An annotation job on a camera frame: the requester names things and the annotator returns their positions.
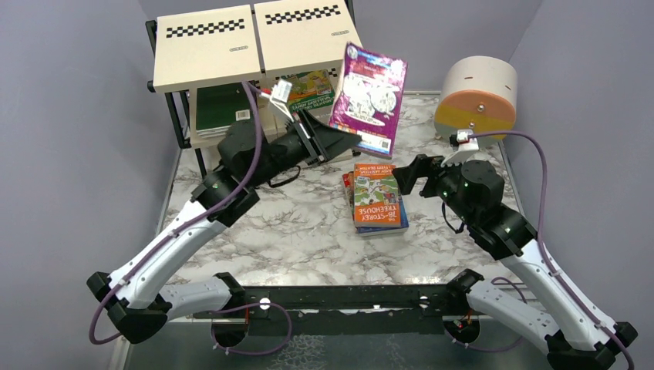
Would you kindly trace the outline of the green 104-storey treehouse book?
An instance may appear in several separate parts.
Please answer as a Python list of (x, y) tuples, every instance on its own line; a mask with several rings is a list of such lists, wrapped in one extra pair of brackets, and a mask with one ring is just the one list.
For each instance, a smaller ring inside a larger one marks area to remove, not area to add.
[(306, 110), (316, 118), (331, 113), (335, 98), (331, 69), (320, 69), (284, 75), (281, 79), (290, 82), (292, 89), (287, 107), (291, 113)]

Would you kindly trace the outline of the purple cartoon cover book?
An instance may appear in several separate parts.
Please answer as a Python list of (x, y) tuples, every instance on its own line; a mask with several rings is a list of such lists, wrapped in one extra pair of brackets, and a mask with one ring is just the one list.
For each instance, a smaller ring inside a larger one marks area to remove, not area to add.
[(361, 136), (359, 152), (390, 159), (408, 63), (347, 42), (329, 126)]

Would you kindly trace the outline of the plain dark green book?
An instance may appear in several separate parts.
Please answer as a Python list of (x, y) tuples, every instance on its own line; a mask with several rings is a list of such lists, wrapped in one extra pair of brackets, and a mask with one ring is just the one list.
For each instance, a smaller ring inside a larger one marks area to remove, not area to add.
[(240, 82), (199, 88), (195, 115), (197, 135), (220, 136), (239, 122), (251, 122), (251, 104)]

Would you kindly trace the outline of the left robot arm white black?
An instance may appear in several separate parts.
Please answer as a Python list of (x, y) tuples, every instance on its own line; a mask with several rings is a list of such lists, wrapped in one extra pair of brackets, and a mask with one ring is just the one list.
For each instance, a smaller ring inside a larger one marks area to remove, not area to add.
[(228, 273), (175, 288), (167, 282), (259, 201), (259, 186), (300, 163), (328, 162), (360, 141), (359, 135), (327, 126), (306, 111), (295, 113), (285, 134), (272, 141), (256, 120), (234, 123), (218, 144), (219, 165), (193, 189), (175, 219), (122, 267), (88, 278), (99, 310), (119, 336), (138, 344), (175, 318), (241, 301), (243, 288)]

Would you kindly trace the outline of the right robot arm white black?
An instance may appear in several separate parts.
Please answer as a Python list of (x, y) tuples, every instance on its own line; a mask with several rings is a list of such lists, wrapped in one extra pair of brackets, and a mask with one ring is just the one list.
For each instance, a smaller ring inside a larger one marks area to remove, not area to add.
[(506, 325), (546, 355), (553, 369), (609, 369), (637, 338), (580, 292), (554, 258), (542, 251), (537, 232), (503, 204), (504, 179), (484, 160), (446, 166), (442, 156), (420, 154), (393, 170), (403, 195), (426, 178), (421, 197), (439, 197), (464, 223), (474, 243), (500, 261), (539, 300), (538, 310), (466, 269), (447, 284), (450, 300)]

